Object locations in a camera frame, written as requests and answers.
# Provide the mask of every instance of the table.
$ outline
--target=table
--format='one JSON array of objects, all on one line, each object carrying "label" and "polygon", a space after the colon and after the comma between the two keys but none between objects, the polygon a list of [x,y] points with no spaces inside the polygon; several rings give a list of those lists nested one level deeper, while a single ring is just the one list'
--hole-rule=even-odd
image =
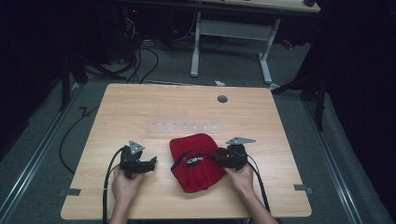
[{"label": "table", "polygon": [[[218,101],[220,95],[228,101]],[[163,127],[176,120],[186,126],[192,124],[193,129]],[[169,141],[205,128],[219,147],[226,147],[225,142],[236,136],[256,139],[256,143],[245,147],[259,165],[275,217],[311,214],[305,191],[294,188],[303,183],[268,89],[110,84],[70,186],[70,189],[80,189],[80,193],[66,196],[62,218],[102,218],[107,166],[114,153],[130,140],[145,146],[142,161],[154,156],[158,161],[155,171],[146,174],[129,218],[249,217],[227,175],[208,190],[187,194],[170,171],[174,162]],[[260,195],[257,179],[254,188]],[[109,217],[113,206],[110,190]]]},{"label": "table", "polygon": [[[320,8],[317,4],[314,4],[312,7],[308,7],[301,0],[199,0],[198,2],[199,4],[205,2],[211,4],[233,5],[240,7],[263,7],[281,10],[286,9],[300,12],[320,12]],[[263,52],[259,54],[259,60],[262,68],[262,75],[264,77],[264,81],[268,84],[271,84],[272,78],[268,69],[267,57],[274,42],[279,23],[280,19],[275,19],[274,24],[271,25],[256,25],[238,22],[202,20],[201,13],[198,12],[195,26],[195,45],[192,54],[191,76],[198,76],[200,36],[217,35],[224,37],[236,37],[266,41]]]}]

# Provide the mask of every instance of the person's arm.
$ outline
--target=person's arm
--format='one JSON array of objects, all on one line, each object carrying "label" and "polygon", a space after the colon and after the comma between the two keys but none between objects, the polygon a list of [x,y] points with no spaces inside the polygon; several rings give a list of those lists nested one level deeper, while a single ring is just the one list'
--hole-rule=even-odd
[{"label": "person's arm", "polygon": [[277,224],[275,218],[265,209],[253,189],[253,170],[245,165],[241,170],[224,168],[233,181],[233,186],[245,204],[255,223]]},{"label": "person's arm", "polygon": [[143,176],[144,174],[137,175],[134,179],[128,179],[120,167],[114,169],[112,189],[116,205],[109,221],[110,224],[126,223],[129,208],[137,195]]}]

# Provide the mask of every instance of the red cap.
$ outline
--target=red cap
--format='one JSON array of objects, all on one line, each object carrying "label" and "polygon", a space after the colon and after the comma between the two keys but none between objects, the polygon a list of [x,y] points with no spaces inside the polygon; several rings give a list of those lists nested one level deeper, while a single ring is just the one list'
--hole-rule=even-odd
[{"label": "red cap", "polygon": [[219,148],[209,135],[175,138],[169,147],[175,161],[172,174],[187,193],[208,189],[224,176],[224,169],[210,159],[210,153]]}]

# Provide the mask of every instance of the red baseball cap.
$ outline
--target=red baseball cap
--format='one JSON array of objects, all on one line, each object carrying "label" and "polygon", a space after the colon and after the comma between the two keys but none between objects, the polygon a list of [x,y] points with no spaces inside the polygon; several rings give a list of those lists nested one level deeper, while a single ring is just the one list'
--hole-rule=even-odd
[{"label": "red baseball cap", "polygon": [[169,143],[174,165],[171,172],[187,193],[208,189],[225,175],[224,169],[210,159],[219,148],[212,137],[198,133],[172,139]]}]

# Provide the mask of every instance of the person's hand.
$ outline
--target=person's hand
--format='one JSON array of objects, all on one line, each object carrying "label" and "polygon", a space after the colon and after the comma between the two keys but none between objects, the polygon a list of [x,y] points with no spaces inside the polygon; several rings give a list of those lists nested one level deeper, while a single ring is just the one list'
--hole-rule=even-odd
[{"label": "person's hand", "polygon": [[241,193],[242,191],[253,191],[253,170],[247,164],[239,171],[224,168],[224,171],[230,176],[235,189]]},{"label": "person's hand", "polygon": [[116,203],[129,204],[136,196],[144,174],[137,175],[134,179],[125,176],[125,172],[116,167],[111,188],[113,189]]}]

